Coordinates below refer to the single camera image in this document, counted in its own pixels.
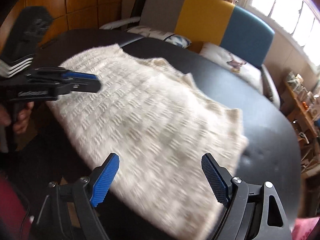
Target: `window frame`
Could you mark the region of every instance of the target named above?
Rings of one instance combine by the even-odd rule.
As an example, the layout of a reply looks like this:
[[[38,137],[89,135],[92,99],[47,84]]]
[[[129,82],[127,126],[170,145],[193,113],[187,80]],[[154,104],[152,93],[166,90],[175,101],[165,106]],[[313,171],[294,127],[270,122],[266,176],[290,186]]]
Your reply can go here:
[[[274,5],[275,5],[275,2],[272,6],[272,9],[269,13],[268,16],[265,16],[263,13],[261,13],[259,10],[257,10],[255,7],[251,6],[251,3],[252,3],[252,0],[245,0],[244,2],[239,3],[239,6],[242,6],[243,8],[245,8],[247,11],[251,12],[252,14],[256,15],[257,17],[259,17],[260,19],[262,19],[265,23],[267,23],[274,31],[280,33],[282,36],[284,36],[288,41],[289,43],[301,54],[301,56],[304,58],[304,60],[306,60],[306,62],[310,65],[312,71],[318,75],[320,73],[320,65],[319,66],[316,66],[314,63],[312,63],[309,59],[309,57],[307,56],[307,54],[304,52],[303,48],[304,46],[300,46],[297,41],[295,41],[295,39],[293,38],[293,34],[294,34],[294,31],[292,32],[292,34],[288,33],[287,31],[284,30],[283,27],[281,27],[274,19],[271,18],[271,14],[272,14],[272,11],[274,9]],[[307,0],[303,0],[303,3],[306,3],[310,8],[311,10],[314,12],[314,16],[315,16],[315,20],[319,20],[319,17],[317,15],[317,13],[315,12],[314,10],[314,7],[312,8],[310,6],[310,3],[308,3]]]

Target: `pillow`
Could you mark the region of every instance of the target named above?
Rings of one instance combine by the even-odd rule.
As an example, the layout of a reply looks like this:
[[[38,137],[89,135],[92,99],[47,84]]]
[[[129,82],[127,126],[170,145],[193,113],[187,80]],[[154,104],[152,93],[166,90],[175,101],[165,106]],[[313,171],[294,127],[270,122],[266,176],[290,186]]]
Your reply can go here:
[[[191,45],[191,41],[186,37],[171,32],[159,31],[146,26],[135,26],[128,29],[127,32],[140,34],[142,36],[155,38],[161,41],[166,41],[184,49]]]
[[[255,88],[260,94],[263,94],[261,71],[250,63],[237,57],[230,51],[209,42],[203,45],[199,54],[221,67],[230,70]]]

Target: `pink fabric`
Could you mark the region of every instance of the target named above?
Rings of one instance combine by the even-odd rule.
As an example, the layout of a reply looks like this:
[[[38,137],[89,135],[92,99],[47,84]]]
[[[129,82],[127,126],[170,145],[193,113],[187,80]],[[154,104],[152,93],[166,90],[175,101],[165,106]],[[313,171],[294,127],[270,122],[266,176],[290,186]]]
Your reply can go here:
[[[22,233],[20,233],[25,214],[26,211],[10,183],[0,175],[0,218],[14,240],[28,239],[31,228],[31,222],[28,218],[24,221]]]
[[[294,228],[292,231],[292,239],[306,240],[310,235],[310,233],[312,232],[313,228],[315,228],[318,221],[319,221],[319,217],[296,219]]]

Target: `yellow cushion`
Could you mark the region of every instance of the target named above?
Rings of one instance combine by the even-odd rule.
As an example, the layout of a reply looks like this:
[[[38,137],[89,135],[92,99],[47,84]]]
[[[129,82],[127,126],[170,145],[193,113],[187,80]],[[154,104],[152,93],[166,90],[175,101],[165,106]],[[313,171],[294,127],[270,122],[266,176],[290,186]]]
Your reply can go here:
[[[235,5],[223,0],[185,0],[175,33],[220,45]]]

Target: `white knitted sweater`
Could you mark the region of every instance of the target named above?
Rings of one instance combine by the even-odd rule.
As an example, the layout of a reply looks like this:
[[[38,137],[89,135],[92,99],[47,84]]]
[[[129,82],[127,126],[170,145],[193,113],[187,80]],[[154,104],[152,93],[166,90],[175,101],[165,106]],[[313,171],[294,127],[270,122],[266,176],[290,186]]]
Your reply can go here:
[[[84,51],[62,67],[98,75],[99,93],[73,92],[48,105],[94,169],[120,157],[111,190],[177,239],[204,240],[221,205],[201,170],[211,153],[234,174],[247,145],[242,113],[207,98],[162,58],[138,59],[117,45]]]

